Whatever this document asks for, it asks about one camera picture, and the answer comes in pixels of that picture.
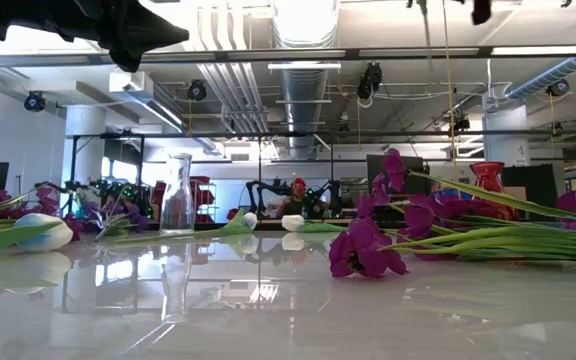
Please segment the dark violet artificial flower bunch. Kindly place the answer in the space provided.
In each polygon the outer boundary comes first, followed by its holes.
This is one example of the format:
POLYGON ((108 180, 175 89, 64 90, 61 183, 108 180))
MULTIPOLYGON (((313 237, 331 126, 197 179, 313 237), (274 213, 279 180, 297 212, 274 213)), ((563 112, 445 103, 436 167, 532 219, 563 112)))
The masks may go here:
POLYGON ((141 232, 149 224, 147 216, 131 202, 115 200, 110 196, 103 205, 87 202, 82 206, 83 231, 95 233, 98 238, 117 237, 141 232))

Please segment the black background rig frame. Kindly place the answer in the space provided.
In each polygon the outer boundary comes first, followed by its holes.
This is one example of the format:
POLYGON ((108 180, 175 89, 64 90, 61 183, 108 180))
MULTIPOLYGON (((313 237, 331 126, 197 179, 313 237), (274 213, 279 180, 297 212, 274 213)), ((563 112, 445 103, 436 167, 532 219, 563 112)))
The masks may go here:
POLYGON ((172 153, 188 153, 192 156, 191 174, 209 179, 215 201, 212 204, 212 218, 216 222, 226 219, 228 211, 250 204, 246 184, 250 181, 273 181, 280 178, 289 181, 301 177, 309 184, 325 179, 336 180, 340 174, 335 169, 337 161, 330 159, 271 159, 260 152, 267 147, 258 139, 252 141, 246 160, 234 160, 228 149, 217 144, 213 151, 206 151, 204 138, 188 138, 180 134, 88 134, 68 135, 68 140, 76 140, 79 146, 86 140, 135 140, 145 144, 138 153, 137 162, 147 169, 142 175, 145 180, 159 180, 163 166, 172 153))

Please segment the silver ceiling duct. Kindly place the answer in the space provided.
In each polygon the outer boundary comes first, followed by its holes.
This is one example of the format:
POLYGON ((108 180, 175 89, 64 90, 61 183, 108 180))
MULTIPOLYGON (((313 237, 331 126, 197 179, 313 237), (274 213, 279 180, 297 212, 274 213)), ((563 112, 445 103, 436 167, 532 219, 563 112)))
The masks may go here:
MULTIPOLYGON (((337 37, 340 0, 273 0, 275 46, 279 49, 331 48, 337 37)), ((294 159, 317 157, 317 130, 328 72, 314 61, 311 69, 292 67, 280 72, 286 120, 292 132, 304 137, 291 137, 288 150, 294 159)))

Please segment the red glass vase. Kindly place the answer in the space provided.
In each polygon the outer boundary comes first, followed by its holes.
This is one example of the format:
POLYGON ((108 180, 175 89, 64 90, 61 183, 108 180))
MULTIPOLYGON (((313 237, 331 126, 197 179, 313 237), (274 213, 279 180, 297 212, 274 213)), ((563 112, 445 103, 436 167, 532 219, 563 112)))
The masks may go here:
MULTIPOLYGON (((487 191, 503 193, 504 188, 501 182, 500 173, 504 168, 503 162, 477 162, 470 165, 470 169, 476 176, 475 185, 487 191)), ((503 204, 481 200, 474 196, 483 205, 476 211, 479 216, 496 218, 501 220, 514 221, 517 219, 516 211, 503 204)))

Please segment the overhead frame bar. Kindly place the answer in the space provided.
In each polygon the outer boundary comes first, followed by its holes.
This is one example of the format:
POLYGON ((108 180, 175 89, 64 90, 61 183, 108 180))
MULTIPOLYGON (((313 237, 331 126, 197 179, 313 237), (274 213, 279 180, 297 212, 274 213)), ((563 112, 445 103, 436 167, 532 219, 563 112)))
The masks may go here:
MULTIPOLYGON (((479 46, 479 47, 391 47, 217 50, 146 53, 143 64, 292 62, 292 61, 394 61, 488 58, 576 57, 576 45, 479 46)), ((110 65, 105 53, 0 55, 0 67, 62 67, 110 65)))

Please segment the blue flexible duct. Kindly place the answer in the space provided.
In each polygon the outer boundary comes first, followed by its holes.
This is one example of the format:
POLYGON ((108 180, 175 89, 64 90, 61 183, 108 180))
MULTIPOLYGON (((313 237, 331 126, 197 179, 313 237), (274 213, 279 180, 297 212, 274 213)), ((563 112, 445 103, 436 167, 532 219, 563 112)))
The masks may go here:
POLYGON ((567 58, 532 79, 504 91, 507 99, 522 99, 546 89, 576 72, 576 57, 567 58))

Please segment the ceiling strip light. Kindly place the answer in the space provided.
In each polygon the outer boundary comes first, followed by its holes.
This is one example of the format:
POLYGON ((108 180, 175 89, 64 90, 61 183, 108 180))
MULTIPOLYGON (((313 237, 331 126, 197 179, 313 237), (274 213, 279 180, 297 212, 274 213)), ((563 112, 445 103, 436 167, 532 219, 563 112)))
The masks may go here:
POLYGON ((309 62, 290 62, 290 63, 270 63, 267 65, 269 70, 340 70, 340 63, 309 63, 309 62))

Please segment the black panel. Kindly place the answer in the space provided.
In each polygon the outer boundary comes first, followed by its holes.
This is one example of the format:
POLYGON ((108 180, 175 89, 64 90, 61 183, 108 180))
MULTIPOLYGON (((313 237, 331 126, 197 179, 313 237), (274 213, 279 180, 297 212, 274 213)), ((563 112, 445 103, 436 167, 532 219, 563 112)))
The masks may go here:
POLYGON ((523 188, 527 201, 553 207, 558 198, 551 164, 505 167, 501 179, 505 188, 523 188))

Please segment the clear glass vase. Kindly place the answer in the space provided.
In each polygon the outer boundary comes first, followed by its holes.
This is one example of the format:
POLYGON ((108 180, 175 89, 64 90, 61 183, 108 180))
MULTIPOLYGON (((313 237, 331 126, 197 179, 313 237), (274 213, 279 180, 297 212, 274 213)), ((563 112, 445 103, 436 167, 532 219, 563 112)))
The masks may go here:
POLYGON ((160 232, 186 234, 194 231, 195 207, 190 189, 190 154, 171 154, 166 163, 166 188, 162 198, 160 232))

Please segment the red bin shelf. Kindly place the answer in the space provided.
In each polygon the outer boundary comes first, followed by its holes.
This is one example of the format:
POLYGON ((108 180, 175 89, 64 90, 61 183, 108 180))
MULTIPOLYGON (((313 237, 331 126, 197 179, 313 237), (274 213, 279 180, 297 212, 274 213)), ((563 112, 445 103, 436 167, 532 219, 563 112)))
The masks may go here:
POLYGON ((216 217, 215 191, 216 187, 207 176, 193 176, 191 191, 194 196, 197 223, 214 223, 216 217))

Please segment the person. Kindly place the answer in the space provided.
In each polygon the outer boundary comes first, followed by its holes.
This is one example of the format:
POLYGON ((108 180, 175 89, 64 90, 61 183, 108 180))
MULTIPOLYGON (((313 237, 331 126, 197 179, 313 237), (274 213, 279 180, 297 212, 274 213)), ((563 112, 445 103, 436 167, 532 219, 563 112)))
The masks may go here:
POLYGON ((319 215, 322 211, 322 205, 317 201, 306 199, 306 183, 297 177, 292 182, 292 192, 286 197, 277 211, 277 216, 282 218, 287 215, 307 216, 319 215))

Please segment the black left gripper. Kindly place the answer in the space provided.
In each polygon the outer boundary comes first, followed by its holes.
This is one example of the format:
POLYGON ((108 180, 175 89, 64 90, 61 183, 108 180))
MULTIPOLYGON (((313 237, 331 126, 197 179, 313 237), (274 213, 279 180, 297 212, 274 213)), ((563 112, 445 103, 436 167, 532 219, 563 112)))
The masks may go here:
POLYGON ((185 42, 189 32, 153 13, 139 0, 0 0, 0 41, 11 26, 51 32, 64 41, 100 40, 123 71, 138 70, 134 50, 185 42))

